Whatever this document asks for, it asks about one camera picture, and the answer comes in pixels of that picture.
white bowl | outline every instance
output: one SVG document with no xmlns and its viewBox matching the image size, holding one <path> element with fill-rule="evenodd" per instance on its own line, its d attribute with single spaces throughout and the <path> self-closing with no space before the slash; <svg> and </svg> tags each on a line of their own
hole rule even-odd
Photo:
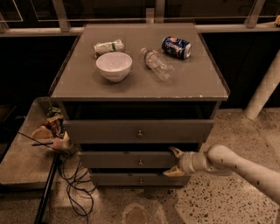
<svg viewBox="0 0 280 224">
<path fill-rule="evenodd" d="M 132 58 L 124 52 L 108 52 L 96 61 L 101 74 L 110 81 L 121 81 L 130 72 Z"/>
</svg>

clear bottle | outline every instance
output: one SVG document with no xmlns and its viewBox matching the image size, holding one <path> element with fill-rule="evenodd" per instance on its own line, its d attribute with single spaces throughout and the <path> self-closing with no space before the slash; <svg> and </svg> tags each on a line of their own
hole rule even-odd
<svg viewBox="0 0 280 224">
<path fill-rule="evenodd" d="M 168 64 L 160 54 L 151 49 L 143 48 L 141 50 L 143 61 L 162 81 L 168 81 L 175 72 L 172 65 Z"/>
</svg>

dark blue can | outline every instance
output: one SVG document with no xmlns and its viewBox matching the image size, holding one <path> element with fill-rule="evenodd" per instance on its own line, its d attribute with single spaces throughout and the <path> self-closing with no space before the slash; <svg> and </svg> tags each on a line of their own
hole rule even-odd
<svg viewBox="0 0 280 224">
<path fill-rule="evenodd" d="M 161 47 L 165 53 L 168 53 L 179 59 L 184 60 L 190 57 L 191 46 L 192 46 L 191 43 L 184 39 L 167 37 L 164 38 Z"/>
</svg>

tin can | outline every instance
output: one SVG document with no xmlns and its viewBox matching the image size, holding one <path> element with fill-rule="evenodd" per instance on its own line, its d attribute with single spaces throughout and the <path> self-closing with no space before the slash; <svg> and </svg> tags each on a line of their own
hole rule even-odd
<svg viewBox="0 0 280 224">
<path fill-rule="evenodd" d="M 105 53 L 119 52 L 122 53 L 124 44 L 120 39 L 113 42 L 98 43 L 94 45 L 95 57 L 98 58 Z"/>
<path fill-rule="evenodd" d="M 190 57 L 192 45 L 190 42 L 181 38 L 166 37 L 161 47 L 165 53 L 184 60 Z"/>
</svg>

gray cabinet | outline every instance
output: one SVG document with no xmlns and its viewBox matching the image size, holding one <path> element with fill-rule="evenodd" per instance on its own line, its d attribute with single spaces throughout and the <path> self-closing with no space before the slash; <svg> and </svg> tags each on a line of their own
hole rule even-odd
<svg viewBox="0 0 280 224">
<path fill-rule="evenodd" d="M 192 43 L 192 56 L 163 55 L 176 73 L 162 82 L 141 61 L 140 51 L 161 52 L 175 36 Z M 133 59 L 121 82 L 105 80 L 92 45 L 121 39 Z M 183 186 L 189 177 L 162 173 L 177 163 L 168 149 L 198 151 L 214 125 L 228 89 L 192 24 L 88 24 L 52 93 L 80 160 L 96 186 Z"/>
</svg>

